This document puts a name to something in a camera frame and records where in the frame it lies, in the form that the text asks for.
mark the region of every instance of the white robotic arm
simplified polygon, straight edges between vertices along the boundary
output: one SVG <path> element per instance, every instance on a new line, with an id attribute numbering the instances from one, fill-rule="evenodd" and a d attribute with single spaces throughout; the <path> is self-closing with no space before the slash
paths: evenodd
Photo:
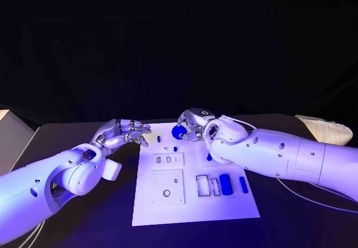
<path id="1" fill-rule="evenodd" d="M 128 142 L 147 146 L 143 133 L 150 133 L 149 125 L 113 119 L 88 144 L 0 176 L 0 246 L 32 230 L 75 196 L 87 194 L 101 177 L 115 180 L 121 164 L 105 156 Z"/>
<path id="2" fill-rule="evenodd" d="M 331 188 L 358 200 L 358 149 L 320 143 L 292 134 L 257 129 L 245 122 L 208 110 L 191 108 L 178 120 L 192 132 L 180 138 L 202 137 L 212 158 L 266 176 L 306 181 Z"/>

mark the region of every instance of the black table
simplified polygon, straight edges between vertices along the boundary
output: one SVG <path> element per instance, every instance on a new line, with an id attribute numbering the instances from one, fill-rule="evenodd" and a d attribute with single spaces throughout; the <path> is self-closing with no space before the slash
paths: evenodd
<path id="1" fill-rule="evenodd" d="M 294 117 L 274 114 L 235 118 L 258 128 L 315 139 Z M 101 122 L 43 125 L 14 169 L 87 143 L 101 125 Z M 123 164 L 117 181 L 101 179 L 94 190 L 68 202 L 46 220 L 33 247 L 358 247 L 358 214 L 313 204 L 299 198 L 277 179 L 250 171 L 247 176 L 261 218 L 131 227 L 139 151 L 139 145 L 131 143 L 110 156 Z M 358 209 L 352 202 L 307 183 L 284 182 L 319 202 Z M 17 247 L 27 235 L 3 247 Z"/>

